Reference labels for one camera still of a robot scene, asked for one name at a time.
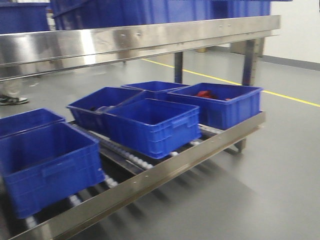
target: metal leg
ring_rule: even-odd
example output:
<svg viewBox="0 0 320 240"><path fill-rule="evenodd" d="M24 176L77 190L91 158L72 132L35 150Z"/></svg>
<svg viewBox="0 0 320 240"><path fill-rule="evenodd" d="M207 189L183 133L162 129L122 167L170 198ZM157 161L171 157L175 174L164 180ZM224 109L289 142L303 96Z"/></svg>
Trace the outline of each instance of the metal leg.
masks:
<svg viewBox="0 0 320 240"><path fill-rule="evenodd" d="M259 48L259 54L258 57L262 58L264 56L264 47L265 47L265 38L261 38L260 48ZM247 41L237 41L231 43L230 46L230 52L233 54L246 54L246 44Z"/></svg>
<svg viewBox="0 0 320 240"><path fill-rule="evenodd" d="M234 144L234 146L238 149L239 153L242 153L242 150L246 148L246 145L247 145L246 138Z"/></svg>
<svg viewBox="0 0 320 240"><path fill-rule="evenodd" d="M265 42L264 38L259 38L259 39L247 40L245 41L245 45L243 42L238 45L238 46L242 45L242 47L245 46L242 85L245 85L245 86L254 85L255 77L256 77L257 58L263 55L264 42ZM243 149L245 149L246 144L247 144L247 139L245 138L235 143L234 146L238 149L239 153L241 153Z"/></svg>
<svg viewBox="0 0 320 240"><path fill-rule="evenodd" d="M176 52L174 54L174 82L182 84L182 69L184 65L184 52Z"/></svg>
<svg viewBox="0 0 320 240"><path fill-rule="evenodd" d="M242 85L252 86L255 83L257 58L262 49L262 41L262 39L246 41Z"/></svg>

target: metal beam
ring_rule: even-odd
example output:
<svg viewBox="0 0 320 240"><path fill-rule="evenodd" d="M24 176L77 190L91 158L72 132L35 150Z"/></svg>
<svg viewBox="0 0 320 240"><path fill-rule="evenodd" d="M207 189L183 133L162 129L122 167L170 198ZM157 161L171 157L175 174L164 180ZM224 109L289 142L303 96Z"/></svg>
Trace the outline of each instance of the metal beam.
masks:
<svg viewBox="0 0 320 240"><path fill-rule="evenodd" d="M0 82L264 38L280 16L0 35Z"/></svg>

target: stainless steel frame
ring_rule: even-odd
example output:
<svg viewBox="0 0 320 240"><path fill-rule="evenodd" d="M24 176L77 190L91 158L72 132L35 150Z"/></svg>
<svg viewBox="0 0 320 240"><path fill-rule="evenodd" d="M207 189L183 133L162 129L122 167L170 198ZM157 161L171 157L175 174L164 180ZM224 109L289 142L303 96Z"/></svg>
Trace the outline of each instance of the stainless steel frame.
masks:
<svg viewBox="0 0 320 240"><path fill-rule="evenodd" d="M280 16L0 35L0 82L259 39Z"/></svg>
<svg viewBox="0 0 320 240"><path fill-rule="evenodd" d="M175 81L182 82L183 51L247 41L243 83L252 84L256 39L272 35L279 16L217 19L172 24L0 35L0 82L68 69L123 62L168 53L175 54ZM193 166L235 146L241 151L247 135L265 121L264 112L225 131L205 131L199 144L178 149L179 154L144 170L114 151L101 148L112 164L129 177L114 188L98 192L81 204L41 222L28 219L31 228L19 234L6 230L12 224L0 209L0 239L66 239L93 225Z"/></svg>

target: blue plastic crate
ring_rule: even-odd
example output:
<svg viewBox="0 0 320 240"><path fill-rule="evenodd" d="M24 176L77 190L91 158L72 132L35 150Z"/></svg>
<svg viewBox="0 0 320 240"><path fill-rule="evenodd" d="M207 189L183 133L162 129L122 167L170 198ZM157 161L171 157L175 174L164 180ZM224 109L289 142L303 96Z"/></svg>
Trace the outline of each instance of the blue plastic crate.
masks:
<svg viewBox="0 0 320 240"><path fill-rule="evenodd" d="M164 81L147 81L123 85L123 87L146 90L146 98L157 100L166 100L168 92L186 86L188 85Z"/></svg>
<svg viewBox="0 0 320 240"><path fill-rule="evenodd" d="M212 0L141 1L145 24L177 23L211 19Z"/></svg>
<svg viewBox="0 0 320 240"><path fill-rule="evenodd" d="M64 121L63 116L46 108L0 118L0 139Z"/></svg>
<svg viewBox="0 0 320 240"><path fill-rule="evenodd" d="M52 1L59 30L89 29L211 19L212 0Z"/></svg>
<svg viewBox="0 0 320 240"><path fill-rule="evenodd" d="M72 30L264 16L270 1L52 0L51 5L57 29Z"/></svg>
<svg viewBox="0 0 320 240"><path fill-rule="evenodd" d="M104 180L98 142L65 122L0 139L0 156L19 219Z"/></svg>
<svg viewBox="0 0 320 240"><path fill-rule="evenodd" d="M47 3L0 3L0 34L49 31Z"/></svg>
<svg viewBox="0 0 320 240"><path fill-rule="evenodd" d="M153 159L161 159L201 136L199 107L144 99L104 114L110 139Z"/></svg>
<svg viewBox="0 0 320 240"><path fill-rule="evenodd" d="M195 96L206 90L216 95L217 99ZM199 83L169 92L168 99L199 106L201 124L225 130L260 112L262 90L254 86Z"/></svg>
<svg viewBox="0 0 320 240"><path fill-rule="evenodd" d="M79 126L109 136L109 124L103 117L105 109L129 104L145 97L142 90L106 86L69 104L67 108Z"/></svg>

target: shoe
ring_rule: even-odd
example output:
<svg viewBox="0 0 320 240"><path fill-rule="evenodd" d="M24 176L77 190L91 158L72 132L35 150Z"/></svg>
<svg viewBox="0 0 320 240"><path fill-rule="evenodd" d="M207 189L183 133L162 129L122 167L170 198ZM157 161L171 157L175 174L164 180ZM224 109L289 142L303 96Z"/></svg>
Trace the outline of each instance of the shoe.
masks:
<svg viewBox="0 0 320 240"><path fill-rule="evenodd" d="M28 102L29 102L29 99L26 97L0 96L0 106L26 104Z"/></svg>

